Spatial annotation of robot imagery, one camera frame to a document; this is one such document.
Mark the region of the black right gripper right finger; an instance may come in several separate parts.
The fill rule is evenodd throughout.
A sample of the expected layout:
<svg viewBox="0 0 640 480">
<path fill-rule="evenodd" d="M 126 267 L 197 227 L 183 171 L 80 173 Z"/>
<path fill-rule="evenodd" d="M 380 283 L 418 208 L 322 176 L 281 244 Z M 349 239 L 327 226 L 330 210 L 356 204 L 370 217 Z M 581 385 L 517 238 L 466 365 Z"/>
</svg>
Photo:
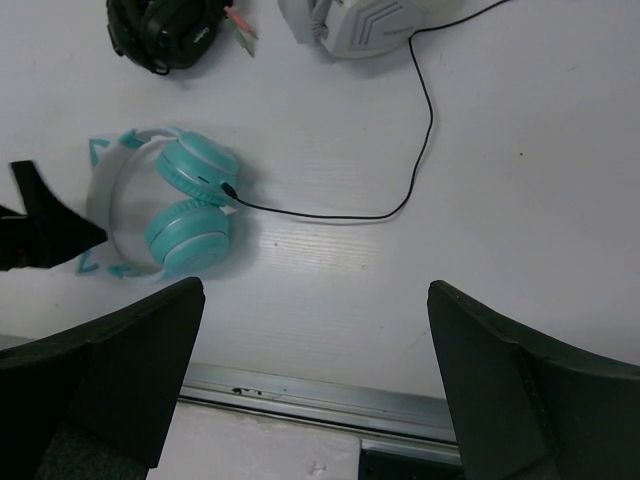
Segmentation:
<svg viewBox="0 0 640 480">
<path fill-rule="evenodd" d="M 554 339 L 441 280 L 427 311 L 466 478 L 638 478 L 638 366 Z"/>
</svg>

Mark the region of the teal cat ear headphones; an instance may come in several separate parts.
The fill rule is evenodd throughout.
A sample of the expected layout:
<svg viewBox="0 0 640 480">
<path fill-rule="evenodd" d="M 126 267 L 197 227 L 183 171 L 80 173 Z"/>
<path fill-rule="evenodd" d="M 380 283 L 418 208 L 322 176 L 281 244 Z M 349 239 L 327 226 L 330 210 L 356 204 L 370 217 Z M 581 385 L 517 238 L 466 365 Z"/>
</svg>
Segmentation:
<svg viewBox="0 0 640 480">
<path fill-rule="evenodd" d="M 185 198 L 157 213 L 146 227 L 145 243 L 155 264 L 144 266 L 117 245 L 114 206 L 126 167 L 150 149 L 156 152 L 157 174 Z M 196 275 L 227 256 L 231 226 L 224 210 L 235 197 L 240 167 L 230 150 L 198 132 L 166 125 L 93 136 L 88 153 L 92 177 L 86 215 L 107 240 L 80 255 L 77 274 L 162 281 Z"/>
</svg>

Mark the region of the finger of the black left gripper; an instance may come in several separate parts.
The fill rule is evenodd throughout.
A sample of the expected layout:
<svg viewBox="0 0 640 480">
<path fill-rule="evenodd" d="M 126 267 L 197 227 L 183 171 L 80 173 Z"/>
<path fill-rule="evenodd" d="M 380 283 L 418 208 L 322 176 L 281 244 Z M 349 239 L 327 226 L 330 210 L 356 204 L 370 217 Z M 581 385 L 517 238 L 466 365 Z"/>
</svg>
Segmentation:
<svg viewBox="0 0 640 480">
<path fill-rule="evenodd" d="M 1 269 L 51 269 L 108 240 L 104 229 L 62 203 L 32 160 L 9 164 L 25 211 L 1 208 Z"/>
</svg>

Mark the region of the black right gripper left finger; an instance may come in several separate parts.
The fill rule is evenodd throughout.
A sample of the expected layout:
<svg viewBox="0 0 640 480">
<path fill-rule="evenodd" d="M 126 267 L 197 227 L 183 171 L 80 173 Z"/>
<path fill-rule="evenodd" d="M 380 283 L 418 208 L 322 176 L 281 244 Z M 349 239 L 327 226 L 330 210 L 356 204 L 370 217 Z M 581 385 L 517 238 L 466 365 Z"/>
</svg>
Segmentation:
<svg viewBox="0 0 640 480">
<path fill-rule="evenodd" d="M 144 479 L 200 328 L 200 279 L 1 352 L 4 479 Z"/>
</svg>

